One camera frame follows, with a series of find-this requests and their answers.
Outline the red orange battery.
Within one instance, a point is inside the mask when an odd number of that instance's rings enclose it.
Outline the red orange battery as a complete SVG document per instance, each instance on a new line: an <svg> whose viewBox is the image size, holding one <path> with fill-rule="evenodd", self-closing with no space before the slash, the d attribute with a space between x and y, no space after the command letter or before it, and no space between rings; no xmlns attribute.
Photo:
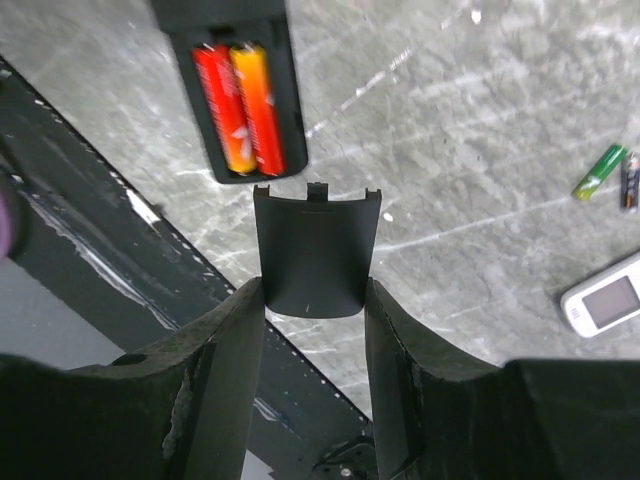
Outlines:
<svg viewBox="0 0 640 480"><path fill-rule="evenodd" d="M236 73L253 147L260 172L280 176L286 170L275 101L269 76L266 51L257 44L231 47Z"/></svg>

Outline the black battery cover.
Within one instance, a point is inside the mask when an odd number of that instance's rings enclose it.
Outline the black battery cover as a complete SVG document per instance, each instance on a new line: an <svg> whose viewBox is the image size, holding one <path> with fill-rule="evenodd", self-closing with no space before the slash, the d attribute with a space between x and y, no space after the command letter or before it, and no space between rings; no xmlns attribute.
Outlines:
<svg viewBox="0 0 640 480"><path fill-rule="evenodd" d="M365 303L382 194L331 201L326 183L309 183L307 198L253 192L266 307L279 315L335 319Z"/></svg>

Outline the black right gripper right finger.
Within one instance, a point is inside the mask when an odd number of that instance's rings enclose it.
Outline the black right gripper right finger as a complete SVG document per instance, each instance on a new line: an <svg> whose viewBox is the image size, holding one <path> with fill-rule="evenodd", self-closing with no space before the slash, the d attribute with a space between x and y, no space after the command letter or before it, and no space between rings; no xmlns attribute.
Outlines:
<svg viewBox="0 0 640 480"><path fill-rule="evenodd" d="M367 285L366 359L383 479L635 479L639 365L488 364Z"/></svg>

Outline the red yellow battery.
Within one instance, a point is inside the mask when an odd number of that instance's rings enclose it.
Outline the red yellow battery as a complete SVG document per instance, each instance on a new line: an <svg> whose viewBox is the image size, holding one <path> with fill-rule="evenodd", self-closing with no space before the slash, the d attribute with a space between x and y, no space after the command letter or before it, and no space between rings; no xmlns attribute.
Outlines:
<svg viewBox="0 0 640 480"><path fill-rule="evenodd" d="M192 51L229 170L247 175L257 168L243 101L225 45L203 44Z"/></svg>

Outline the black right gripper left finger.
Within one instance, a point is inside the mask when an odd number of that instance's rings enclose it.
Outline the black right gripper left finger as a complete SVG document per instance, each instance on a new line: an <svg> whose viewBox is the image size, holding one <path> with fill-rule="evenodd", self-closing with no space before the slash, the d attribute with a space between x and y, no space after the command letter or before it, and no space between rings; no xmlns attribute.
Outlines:
<svg viewBox="0 0 640 480"><path fill-rule="evenodd" d="M237 479L265 307L252 279L171 336L107 366L1 358L5 479Z"/></svg>

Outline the black remote control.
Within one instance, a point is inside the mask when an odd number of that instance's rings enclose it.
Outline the black remote control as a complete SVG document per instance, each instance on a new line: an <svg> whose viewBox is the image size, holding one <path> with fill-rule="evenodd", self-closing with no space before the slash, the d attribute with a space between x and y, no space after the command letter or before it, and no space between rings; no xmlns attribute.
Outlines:
<svg viewBox="0 0 640 480"><path fill-rule="evenodd" d="M214 178L291 177L308 164L283 1L155 1Z"/></svg>

